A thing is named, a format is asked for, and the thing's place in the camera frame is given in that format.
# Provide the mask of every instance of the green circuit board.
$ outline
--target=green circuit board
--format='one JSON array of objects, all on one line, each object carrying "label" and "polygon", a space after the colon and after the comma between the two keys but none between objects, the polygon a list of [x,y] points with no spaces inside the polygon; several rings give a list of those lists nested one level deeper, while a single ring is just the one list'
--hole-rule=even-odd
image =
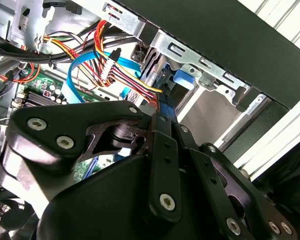
[{"label": "green circuit board", "polygon": [[[55,84],[56,88],[61,88],[63,83],[57,80],[54,80],[52,78],[49,78],[41,73],[39,73],[39,75],[36,77],[36,79],[34,81],[30,81],[25,83],[22,87],[21,87],[21,91],[23,91],[26,88],[30,88],[31,90],[41,93],[43,94],[43,92],[46,90],[47,86],[51,85],[51,84]],[[92,97],[89,94],[86,94],[82,91],[79,91],[79,94],[81,95],[81,97],[87,101],[87,102],[99,102],[99,100],[97,100],[96,98]]]}]

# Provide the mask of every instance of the black panel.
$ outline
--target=black panel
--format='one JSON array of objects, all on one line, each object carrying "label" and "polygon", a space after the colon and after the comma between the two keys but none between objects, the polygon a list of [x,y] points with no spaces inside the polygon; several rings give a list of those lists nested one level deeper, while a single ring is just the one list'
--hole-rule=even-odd
[{"label": "black panel", "polygon": [[271,102],[223,152],[233,163],[270,130],[288,110],[277,102]]},{"label": "black panel", "polygon": [[300,100],[300,49],[237,0],[118,2],[284,106]]}]

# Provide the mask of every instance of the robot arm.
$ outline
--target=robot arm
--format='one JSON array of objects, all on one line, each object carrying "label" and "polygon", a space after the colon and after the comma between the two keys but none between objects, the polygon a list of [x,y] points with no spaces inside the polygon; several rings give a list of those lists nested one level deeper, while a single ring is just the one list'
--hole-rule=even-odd
[{"label": "robot arm", "polygon": [[[11,116],[0,181],[41,217],[38,240],[298,239],[216,147],[196,145],[164,95],[158,109],[108,101]],[[132,155],[73,185],[78,161],[122,147]]]}]

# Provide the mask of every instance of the capacitor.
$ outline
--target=capacitor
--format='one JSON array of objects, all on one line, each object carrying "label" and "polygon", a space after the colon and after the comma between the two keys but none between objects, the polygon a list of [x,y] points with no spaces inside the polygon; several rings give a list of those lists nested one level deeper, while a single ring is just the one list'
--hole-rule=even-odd
[{"label": "capacitor", "polygon": [[67,105],[68,103],[67,103],[67,101],[66,101],[66,99],[64,98],[63,100],[62,100],[62,105]]},{"label": "capacitor", "polygon": [[59,96],[56,98],[55,101],[56,101],[56,103],[61,104],[63,99],[64,99],[64,96],[63,96],[63,95],[59,95]]},{"label": "capacitor", "polygon": [[61,88],[60,87],[56,88],[54,92],[58,95],[61,95]]},{"label": "capacitor", "polygon": [[56,89],[56,84],[55,83],[50,84],[49,89],[51,91],[54,91]]},{"label": "capacitor", "polygon": [[57,97],[58,97],[58,95],[54,93],[54,94],[52,94],[52,96],[50,97],[50,99],[52,101],[55,101]]}]

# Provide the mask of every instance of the black cable tie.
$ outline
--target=black cable tie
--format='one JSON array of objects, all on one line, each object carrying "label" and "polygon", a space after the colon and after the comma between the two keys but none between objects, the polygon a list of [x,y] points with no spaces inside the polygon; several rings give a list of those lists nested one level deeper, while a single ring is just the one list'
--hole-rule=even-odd
[{"label": "black cable tie", "polygon": [[48,62],[49,67],[52,67],[52,54],[49,55],[49,62]]},{"label": "black cable tie", "polygon": [[14,76],[13,76],[13,71],[10,70],[5,74],[7,81],[13,82]]}]

